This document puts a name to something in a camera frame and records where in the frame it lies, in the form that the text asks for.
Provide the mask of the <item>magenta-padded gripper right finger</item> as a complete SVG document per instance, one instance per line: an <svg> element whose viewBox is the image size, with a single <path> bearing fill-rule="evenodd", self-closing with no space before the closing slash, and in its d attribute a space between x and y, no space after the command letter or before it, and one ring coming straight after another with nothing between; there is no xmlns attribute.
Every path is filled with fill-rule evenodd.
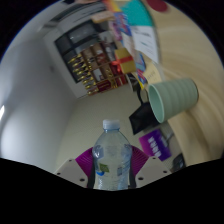
<svg viewBox="0 0 224 224"><path fill-rule="evenodd" d="M132 147L129 172L129 186L131 188L141 188L170 174L170 170L159 158L148 157L137 147Z"/></svg>

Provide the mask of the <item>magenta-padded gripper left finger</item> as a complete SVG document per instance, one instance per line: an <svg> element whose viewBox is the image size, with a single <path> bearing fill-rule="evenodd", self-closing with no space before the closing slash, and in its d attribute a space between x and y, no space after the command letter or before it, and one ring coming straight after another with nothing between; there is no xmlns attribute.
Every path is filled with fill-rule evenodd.
<svg viewBox="0 0 224 224"><path fill-rule="evenodd" d="M92 189L94 187L92 149L87 149L76 159L67 159L54 174L78 186Z"/></svg>

